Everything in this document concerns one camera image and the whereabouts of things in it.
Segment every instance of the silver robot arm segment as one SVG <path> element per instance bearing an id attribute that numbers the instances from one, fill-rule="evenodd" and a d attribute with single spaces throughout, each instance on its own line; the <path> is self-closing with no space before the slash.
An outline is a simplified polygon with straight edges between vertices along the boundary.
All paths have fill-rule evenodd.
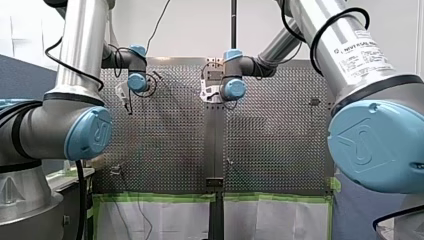
<path id="1" fill-rule="evenodd" d="M 106 16 L 114 3 L 69 0 L 60 62 L 100 77 Z M 40 159 L 91 159 L 102 153 L 112 122 L 99 87 L 99 82 L 60 65 L 56 85 L 42 103 L 0 109 L 2 236 L 62 239 L 62 196 L 51 192 Z"/>
<path id="2" fill-rule="evenodd" d="M 421 193 L 424 185 L 424 84 L 390 64 L 345 0 L 278 1 L 295 21 L 314 68 L 336 97 L 329 126 L 331 155 L 354 182 L 374 191 Z M 231 49 L 224 54 L 221 95 L 225 101 L 246 93 L 243 76 L 271 77 L 276 62 L 301 38 L 283 30 L 258 58 Z"/>

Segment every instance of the wall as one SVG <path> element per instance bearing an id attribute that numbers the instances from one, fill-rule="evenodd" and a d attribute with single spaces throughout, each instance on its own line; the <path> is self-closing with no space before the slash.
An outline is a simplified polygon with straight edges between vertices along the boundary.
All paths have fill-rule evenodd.
<path id="1" fill-rule="evenodd" d="M 166 0 L 118 1 L 113 25 L 121 45 L 147 45 Z M 350 0 L 372 16 L 374 39 L 398 69 L 416 72 L 419 0 Z M 283 28 L 274 0 L 238 1 L 238 47 L 256 55 Z M 150 56 L 221 57 L 230 48 L 230 0 L 171 1 L 151 44 Z M 298 59 L 308 59 L 302 48 Z"/>
<path id="2" fill-rule="evenodd" d="M 113 11 L 113 24 L 119 43 L 122 46 L 146 45 L 165 1 L 118 0 Z M 349 5 L 362 6 L 370 12 L 371 33 L 398 69 L 424 77 L 423 1 L 349 0 Z M 26 41 L 18 37 L 15 41 L 18 45 L 21 41 L 26 51 L 42 55 L 42 49 L 53 44 L 62 33 L 63 21 L 42 0 L 0 0 L 0 6 L 0 16 L 6 16 L 6 19 L 7 16 L 9 19 L 10 16 L 19 16 L 18 19 L 23 21 L 21 26 L 27 26 L 27 30 L 40 19 L 43 34 L 38 36 L 42 38 L 42 48 L 25 48 Z M 245 54 L 259 53 L 282 28 L 280 13 L 273 0 L 240 0 L 238 13 L 238 47 Z M 8 44 L 2 41 L 2 36 L 0 34 L 0 49 Z M 152 41 L 149 55 L 221 57 L 229 47 L 230 0 L 173 0 Z M 22 53 L 20 58 L 26 60 L 25 51 Z M 297 58 L 308 58 L 307 47 L 303 47 Z M 37 64 L 49 66 L 44 61 L 37 61 Z M 342 175 L 338 177 L 343 190 L 336 195 L 333 238 L 372 239 L 372 220 L 398 209 L 403 196 L 370 192 L 352 184 Z"/>
<path id="3" fill-rule="evenodd" d="M 44 55 L 62 36 L 64 21 L 56 10 L 43 0 L 0 0 L 0 6 L 0 54 L 56 70 Z"/>
<path id="4" fill-rule="evenodd" d="M 147 45 L 166 0 L 117 1 L 113 25 L 122 46 Z M 371 32 L 392 63 L 422 74 L 424 11 L 420 0 L 349 0 L 367 9 Z M 56 69 L 44 50 L 63 32 L 64 21 L 43 0 L 0 0 L 0 54 Z M 238 47 L 256 55 L 283 28 L 274 0 L 240 0 Z M 230 0 L 171 1 L 152 41 L 150 56 L 221 57 L 230 47 Z M 297 59 L 308 59 L 304 46 Z"/>

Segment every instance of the wire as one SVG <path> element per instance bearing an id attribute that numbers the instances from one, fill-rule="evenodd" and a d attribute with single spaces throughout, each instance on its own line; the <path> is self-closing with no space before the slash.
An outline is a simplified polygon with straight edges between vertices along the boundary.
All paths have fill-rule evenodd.
<path id="1" fill-rule="evenodd" d="M 365 29 L 368 29 L 370 26 L 370 15 L 368 14 L 368 12 L 363 9 L 363 8 L 358 8 L 358 7 L 353 7 L 353 8 L 348 8 L 334 16 L 332 16 L 331 18 L 329 18 L 327 20 L 327 22 L 317 31 L 317 33 L 315 34 L 314 39 L 312 40 L 312 44 L 311 44 L 311 51 L 309 54 L 309 58 L 311 60 L 312 63 L 312 67 L 315 69 L 315 71 L 323 76 L 321 69 L 318 67 L 317 61 L 315 60 L 316 57 L 316 52 L 317 52 L 317 48 L 318 48 L 318 43 L 319 40 L 321 39 L 321 36 L 324 34 L 324 32 L 331 27 L 331 25 L 333 25 L 335 22 L 337 22 L 340 18 L 344 17 L 346 14 L 351 13 L 351 12 L 358 12 L 361 13 L 362 15 L 364 15 L 365 17 Z"/>
<path id="2" fill-rule="evenodd" d="M 227 102 L 222 102 L 222 105 L 224 105 L 225 109 L 230 110 L 230 111 L 233 111 L 234 109 L 237 108 L 238 100 L 235 101 L 234 106 L 232 106 L 232 107 L 229 107 L 227 105 Z"/>
<path id="3" fill-rule="evenodd" d="M 254 57 L 250 57 L 249 56 L 247 58 L 249 58 L 253 62 L 255 68 L 258 68 L 259 69 L 259 72 L 261 73 L 261 76 L 260 77 L 255 77 L 255 79 L 258 80 L 258 81 L 261 81 L 264 78 L 264 72 L 262 71 L 261 65 L 255 60 Z"/>
<path id="4" fill-rule="evenodd" d="M 78 231 L 77 231 L 77 240 L 82 240 L 84 235 L 84 225 L 86 219 L 86 200 L 85 195 L 87 194 L 85 180 L 84 180 L 84 169 L 82 168 L 81 160 L 76 161 L 75 165 L 77 166 L 78 173 L 78 182 L 80 188 L 80 208 L 79 208 L 79 221 L 78 221 Z"/>
<path id="5" fill-rule="evenodd" d="M 85 72 L 83 72 L 83 71 L 81 71 L 81 70 L 79 70 L 77 68 L 74 68 L 71 65 L 68 65 L 68 64 L 62 62 L 61 60 L 55 58 L 53 55 L 50 54 L 50 51 L 53 50 L 53 49 L 55 49 L 57 46 L 59 46 L 59 44 L 61 42 L 62 42 L 62 38 L 60 38 L 59 41 L 57 41 L 57 43 L 55 43 L 52 46 L 48 47 L 46 49 L 46 51 L 44 52 L 46 54 L 46 56 L 49 57 L 54 62 L 58 63 L 59 65 L 62 65 L 62 66 L 66 67 L 67 69 L 69 69 L 69 70 L 71 70 L 71 71 L 73 71 L 73 72 L 75 72 L 77 74 L 80 74 L 80 75 L 82 75 L 84 77 L 90 78 L 90 79 L 98 82 L 100 84 L 100 86 L 99 86 L 99 92 L 100 92 L 103 89 L 103 87 L 104 87 L 104 83 L 103 83 L 102 80 L 100 80 L 99 78 L 97 78 L 97 77 L 95 77 L 93 75 L 90 75 L 88 73 L 85 73 Z"/>
<path id="6" fill-rule="evenodd" d="M 374 228 L 374 231 L 377 231 L 377 226 L 380 222 L 384 222 L 386 220 L 389 220 L 391 218 L 395 218 L 395 217 L 400 217 L 400 216 L 404 216 L 404 215 L 408 215 L 408 214 L 412 214 L 412 213 L 418 213 L 424 211 L 424 205 L 421 206 L 417 206 L 417 207 L 413 207 L 413 208 L 408 208 L 402 211 L 398 211 L 398 212 L 394 212 L 391 213 L 389 215 L 377 218 L 376 220 L 374 220 L 372 222 L 372 227 Z"/>
<path id="7" fill-rule="evenodd" d="M 113 68 L 113 73 L 115 74 L 115 77 L 119 78 L 122 74 L 122 68 L 124 66 L 124 58 L 122 57 L 122 53 L 119 51 L 118 47 L 116 47 L 112 44 L 109 44 L 109 46 L 111 46 L 112 48 L 115 49 L 115 54 L 114 54 L 115 66 L 118 66 L 118 55 L 119 55 L 119 67 L 118 67 L 119 72 L 116 73 L 116 67 Z"/>
<path id="8" fill-rule="evenodd" d="M 138 193 L 138 195 L 137 195 L 137 205 L 138 205 L 138 210 L 140 211 L 141 215 L 143 215 L 143 218 L 146 219 L 147 223 L 149 223 L 150 230 L 149 230 L 149 233 L 147 233 L 147 237 L 146 237 L 146 240 L 149 240 L 150 234 L 152 234 L 152 231 L 153 231 L 153 224 L 150 222 L 150 220 L 146 217 L 146 215 L 144 215 L 144 212 L 141 210 L 140 193 Z"/>
<path id="9" fill-rule="evenodd" d="M 0 123 L 0 129 L 7 122 L 9 122 L 10 119 L 12 119 L 16 115 L 18 115 L 21 111 L 24 111 L 24 110 L 26 110 L 28 108 L 39 107 L 41 105 L 42 105 L 42 103 L 40 101 L 28 101 L 28 102 L 23 102 L 23 103 L 18 103 L 18 104 L 12 105 L 12 106 L 8 107 L 7 109 L 4 109 L 4 110 L 0 111 L 0 120 L 3 120 L 3 118 L 5 118 L 6 116 L 10 115 L 8 118 L 6 118 L 5 120 L 3 120 Z"/>
<path id="10" fill-rule="evenodd" d="M 129 187 L 128 187 L 127 181 L 125 179 L 122 166 L 119 166 L 119 173 L 117 175 L 120 175 L 121 176 L 121 180 L 124 183 L 125 191 L 126 192 L 129 192 Z M 131 238 L 130 231 L 129 231 L 129 228 L 128 228 L 127 223 L 124 220 L 124 217 L 122 216 L 122 213 L 121 213 L 121 210 L 119 209 L 118 203 L 115 201 L 114 198 L 112 198 L 112 200 L 115 203 L 115 206 L 118 209 L 119 216 L 120 216 L 122 222 L 124 223 L 125 229 L 127 230 L 128 239 L 130 239 Z M 141 215 L 149 223 L 149 226 L 150 226 L 149 233 L 147 234 L 147 237 L 146 237 L 146 240 L 148 240 L 150 238 L 150 235 L 151 235 L 152 231 L 153 231 L 153 224 L 152 224 L 152 222 L 150 222 L 149 218 L 141 210 L 141 207 L 140 207 L 140 193 L 138 193 L 138 195 L 137 195 L 137 205 L 138 205 L 138 210 L 140 211 Z"/>
<path id="11" fill-rule="evenodd" d="M 132 99 L 131 99 L 131 89 L 130 88 L 128 88 L 128 102 L 130 104 L 130 109 L 128 109 L 128 115 L 132 115 L 133 109 L 132 109 Z"/>
<path id="12" fill-rule="evenodd" d="M 146 61 L 145 57 L 141 56 L 140 54 L 138 54 L 136 51 L 134 51 L 131 48 L 127 48 L 127 47 L 119 47 L 118 48 L 118 47 L 116 47 L 112 44 L 108 44 L 108 45 L 115 49 L 115 54 L 114 54 L 115 66 L 119 69 L 118 73 L 116 72 L 116 67 L 113 69 L 113 72 L 114 72 L 116 78 L 119 78 L 121 76 L 122 70 L 123 70 L 123 67 L 124 67 L 124 57 L 122 56 L 122 53 L 121 53 L 122 50 L 132 52 L 134 55 L 136 55 L 136 56 L 140 57 L 141 59 L 143 59 L 144 61 Z"/>
<path id="13" fill-rule="evenodd" d="M 301 42 L 306 42 L 303 35 L 297 34 L 293 29 L 290 28 L 287 23 L 286 15 L 284 14 L 284 9 L 286 8 L 286 0 L 283 0 L 283 4 L 281 5 L 281 19 L 283 20 L 283 25 L 287 29 L 287 31 L 295 38 L 297 38 Z"/>
<path id="14" fill-rule="evenodd" d="M 161 13 L 161 15 L 160 15 L 160 17 L 159 17 L 159 19 L 158 19 L 158 21 L 157 21 L 157 23 L 156 23 L 155 30 L 153 31 L 152 36 L 150 36 L 149 41 L 147 42 L 146 55 L 147 55 L 147 53 L 149 52 L 150 42 L 151 42 L 151 41 L 152 41 L 152 39 L 155 37 L 155 35 L 156 35 L 156 31 L 158 30 L 158 27 L 159 27 L 159 24 L 160 24 L 160 21 L 162 20 L 163 15 L 165 14 L 166 9 L 168 8 L 168 5 L 169 5 L 169 3 L 170 3 L 170 2 L 171 2 L 171 0 L 168 0 L 168 1 L 166 2 L 165 7 L 163 8 L 162 13 Z"/>
<path id="15" fill-rule="evenodd" d="M 116 209 L 118 209 L 119 217 L 121 218 L 122 223 L 124 223 L 124 227 L 127 230 L 128 239 L 131 239 L 130 229 L 124 220 L 124 216 L 122 216 L 121 209 L 119 209 L 118 203 L 116 202 L 115 198 L 112 197 L 112 201 L 115 204 Z"/>
<path id="16" fill-rule="evenodd" d="M 156 79 L 156 77 L 154 77 L 151 74 L 146 73 L 146 76 L 148 76 L 149 78 L 147 79 L 147 82 L 151 82 L 153 79 L 154 84 L 150 85 L 150 89 L 147 92 L 143 92 L 143 95 L 140 95 L 134 91 L 131 91 L 132 93 L 134 93 L 134 95 L 136 95 L 137 97 L 141 97 L 141 98 L 148 98 L 153 96 L 153 94 L 155 94 L 157 86 L 158 86 L 158 80 Z"/>
<path id="17" fill-rule="evenodd" d="M 296 50 L 295 54 L 294 54 L 293 56 L 291 56 L 290 58 L 285 59 L 285 60 L 283 60 L 283 61 L 281 61 L 281 62 L 268 62 L 268 61 L 266 61 L 266 60 L 263 60 L 263 59 L 262 59 L 262 58 L 260 58 L 260 57 L 258 57 L 258 58 L 259 58 L 262 62 L 264 62 L 264 63 L 266 63 L 266 64 L 268 64 L 268 65 L 282 65 L 282 64 L 286 64 L 286 63 L 290 62 L 291 60 L 293 60 L 293 59 L 297 56 L 297 54 L 299 54 L 300 49 L 302 48 L 302 45 L 303 45 L 303 42 L 300 42 L 299 47 L 297 48 L 297 50 Z"/>

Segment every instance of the blue cap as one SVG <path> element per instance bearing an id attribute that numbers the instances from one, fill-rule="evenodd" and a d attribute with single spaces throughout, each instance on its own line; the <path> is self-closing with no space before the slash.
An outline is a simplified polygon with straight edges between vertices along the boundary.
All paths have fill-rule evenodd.
<path id="1" fill-rule="evenodd" d="M 10 107 L 10 106 L 15 105 L 17 103 L 27 102 L 27 101 L 31 101 L 31 99 L 20 99 L 20 98 L 0 99 L 0 109 Z"/>
<path id="2" fill-rule="evenodd" d="M 131 73 L 128 77 L 128 87 L 136 93 L 141 93 L 147 91 L 149 84 L 141 74 Z"/>
<path id="3" fill-rule="evenodd" d="M 138 53 L 142 57 L 146 57 L 146 49 L 140 45 L 131 45 L 130 49 Z"/>
<path id="4" fill-rule="evenodd" d="M 112 135 L 112 118 L 104 107 L 92 107 L 75 121 L 65 140 L 65 156 L 76 161 L 100 155 Z"/>
<path id="5" fill-rule="evenodd" d="M 230 49 L 224 53 L 224 62 L 228 62 L 232 59 L 242 57 L 243 53 L 238 49 Z"/>
<path id="6" fill-rule="evenodd" d="M 380 100 L 352 103 L 336 114 L 328 145 L 354 182 L 387 193 L 424 192 L 424 116 Z"/>
<path id="7" fill-rule="evenodd" d="M 246 83 L 241 79 L 232 79 L 224 87 L 224 97 L 229 101 L 238 100 L 246 94 Z"/>

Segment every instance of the pegboard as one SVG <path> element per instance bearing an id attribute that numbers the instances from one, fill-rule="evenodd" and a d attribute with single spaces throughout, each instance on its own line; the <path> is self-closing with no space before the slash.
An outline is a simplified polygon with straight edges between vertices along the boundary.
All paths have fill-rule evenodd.
<path id="1" fill-rule="evenodd" d="M 96 173 L 97 193 L 205 192 L 205 105 L 199 97 L 205 58 L 152 58 L 156 93 L 133 95 L 129 116 L 115 96 L 119 78 L 103 70 L 102 91 L 114 128 Z M 326 84 L 307 61 L 292 61 L 275 77 L 246 78 L 248 93 L 227 111 L 224 134 L 225 190 L 322 195 L 328 190 L 332 161 L 326 157 Z M 311 99 L 319 99 L 312 106 Z M 122 174 L 111 174 L 117 165 Z"/>
<path id="2" fill-rule="evenodd" d="M 309 61 L 289 62 L 269 79 L 245 80 L 246 96 L 227 113 L 226 190 L 325 194 L 333 173 L 325 80 Z"/>

